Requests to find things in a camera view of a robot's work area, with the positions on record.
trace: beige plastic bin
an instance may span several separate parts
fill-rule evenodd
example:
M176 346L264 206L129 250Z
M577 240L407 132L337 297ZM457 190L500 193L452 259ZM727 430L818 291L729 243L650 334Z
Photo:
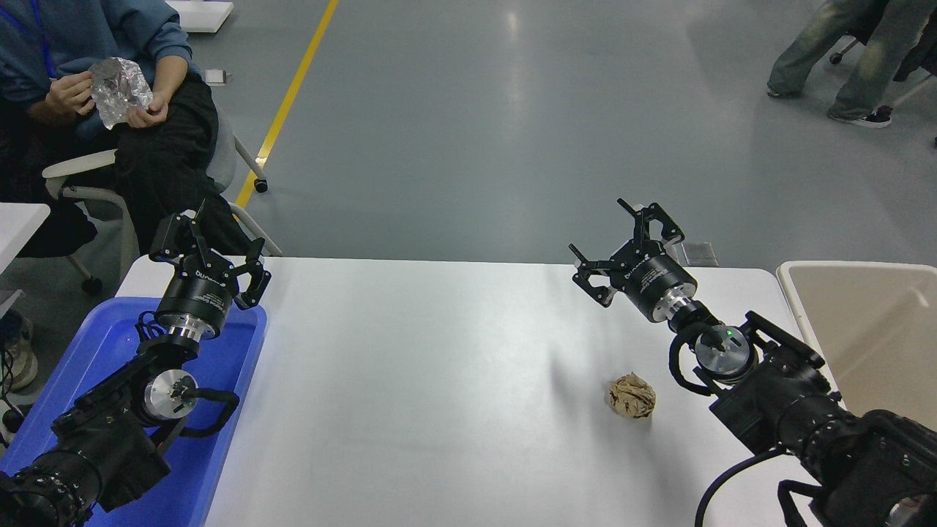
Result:
M777 275L851 412L885 408L937 429L937 269L788 262Z

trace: lanyard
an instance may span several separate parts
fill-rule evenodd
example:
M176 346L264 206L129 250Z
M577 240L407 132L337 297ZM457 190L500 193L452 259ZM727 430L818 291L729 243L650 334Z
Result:
M42 59L46 64L46 73L49 74L50 79L55 79L55 63L52 61L52 52L49 49L49 40L46 38L46 29L42 25L42 16L39 14L39 2L38 0L30 0L33 5L33 16L36 17L36 24L39 26L39 33L42 36L42 41L39 42L39 47L42 50ZM23 26L20 21L13 18L13 15L9 14L6 9L0 8L0 16L7 19L14 27L20 30L20 33L31 37L32 33Z

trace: blue plastic tray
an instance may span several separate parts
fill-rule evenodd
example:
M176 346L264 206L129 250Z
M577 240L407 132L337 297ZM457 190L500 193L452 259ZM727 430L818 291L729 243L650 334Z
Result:
M130 360L140 338L133 324L142 311L156 309L158 298L112 298L88 314L75 339L23 423L0 470L13 474L55 445L49 425L74 400ZM257 307L231 310L221 336L201 343L199 358L185 363L199 386L233 390L241 401L260 356L267 314ZM202 401L189 416L188 425L203 428L213 423L221 405ZM205 439L178 438L166 461L172 467L149 492L136 502L105 513L100 507L88 527L200 527L208 515L221 466L241 408L218 434Z

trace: chair armrest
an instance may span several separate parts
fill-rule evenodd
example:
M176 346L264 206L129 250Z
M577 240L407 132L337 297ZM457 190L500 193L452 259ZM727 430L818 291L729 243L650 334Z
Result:
M114 152L117 150L105 150L96 154L81 156L80 158L69 159L61 163L47 167L42 171L42 177L52 179L73 175L74 173L88 172L89 170L99 169L114 164Z
M80 158L69 159L61 163L55 163L46 167L42 171L42 177L46 179L46 190L49 195L58 199L62 186L68 180L70 175L76 173L88 172L101 167L114 164L114 152L117 150L105 150Z

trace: yellow floor line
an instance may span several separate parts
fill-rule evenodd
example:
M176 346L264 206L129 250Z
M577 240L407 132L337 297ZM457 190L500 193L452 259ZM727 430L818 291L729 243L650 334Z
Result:
M322 42L325 29L329 27L329 21L332 19L332 13L335 12L336 6L338 6L338 0L329 0L329 5L325 8L325 13L322 14L322 20L319 21L319 27L316 28L316 33L312 36L309 47L305 49L303 61L300 62L299 67L296 69L296 74L293 75L290 89L287 90L287 95L283 97L283 102L280 103L280 109L276 112L274 122L267 131L267 137L263 140L263 145L260 146L260 152L257 154L257 164L260 165L261 168L267 164L270 151L274 149L276 138L279 137L280 130L283 128L283 123L287 120L287 115L290 114L292 103L296 100L296 94L299 93L300 86L303 85L303 79L305 79L305 75L309 71L312 57L316 55L316 50L319 48L319 43ZM237 204L242 207L247 206L247 201L250 200L250 197L254 194L254 180L256 179L257 175L254 171L250 171L244 182L244 186L241 187L241 192L237 195Z

